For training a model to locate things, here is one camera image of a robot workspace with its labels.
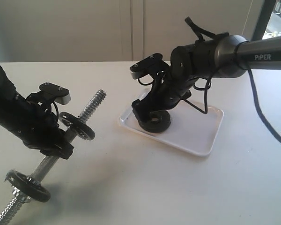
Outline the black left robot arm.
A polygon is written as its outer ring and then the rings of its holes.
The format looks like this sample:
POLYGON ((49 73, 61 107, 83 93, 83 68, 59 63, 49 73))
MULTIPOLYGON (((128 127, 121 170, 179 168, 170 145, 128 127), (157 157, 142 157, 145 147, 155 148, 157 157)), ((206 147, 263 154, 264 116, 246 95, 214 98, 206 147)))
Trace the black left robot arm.
POLYGON ((59 128, 56 106, 66 105, 70 100, 68 89, 50 82, 41 84, 39 92, 23 97, 0 65, 0 125, 27 148, 46 156, 70 158, 74 148, 59 128))

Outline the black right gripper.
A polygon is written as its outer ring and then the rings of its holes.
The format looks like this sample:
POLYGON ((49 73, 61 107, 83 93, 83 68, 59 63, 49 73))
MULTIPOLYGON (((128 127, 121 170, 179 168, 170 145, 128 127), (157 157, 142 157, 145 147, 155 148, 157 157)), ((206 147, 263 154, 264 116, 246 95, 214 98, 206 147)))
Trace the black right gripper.
POLYGON ((196 83, 197 77, 187 69, 171 67, 149 67, 141 70, 140 77, 151 75, 152 88, 142 99, 132 102, 133 113, 142 128, 151 128, 150 113, 170 110, 183 99, 189 98, 189 89, 196 83))

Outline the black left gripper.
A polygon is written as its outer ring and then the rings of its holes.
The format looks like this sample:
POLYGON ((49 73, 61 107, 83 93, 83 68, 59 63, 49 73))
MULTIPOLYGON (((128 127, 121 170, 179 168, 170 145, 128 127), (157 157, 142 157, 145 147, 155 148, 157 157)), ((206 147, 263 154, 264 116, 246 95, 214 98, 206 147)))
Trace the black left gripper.
POLYGON ((0 126, 22 140, 30 149, 40 150, 45 156, 69 159, 74 147, 71 145, 73 131, 58 126, 56 97, 13 96, 0 97, 0 126))

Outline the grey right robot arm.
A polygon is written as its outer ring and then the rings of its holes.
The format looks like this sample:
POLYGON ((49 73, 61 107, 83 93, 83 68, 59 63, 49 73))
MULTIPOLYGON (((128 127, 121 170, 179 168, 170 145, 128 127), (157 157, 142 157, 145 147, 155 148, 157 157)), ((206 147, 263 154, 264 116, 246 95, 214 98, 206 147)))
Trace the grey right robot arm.
POLYGON ((281 36, 248 41, 223 33, 176 47, 169 63, 154 53, 130 67, 135 80, 152 77, 151 90, 132 102, 132 111, 143 129, 162 132, 171 123, 169 110, 188 102, 199 79, 206 80, 203 91, 207 91, 213 78, 238 78, 250 69, 281 70, 281 36))

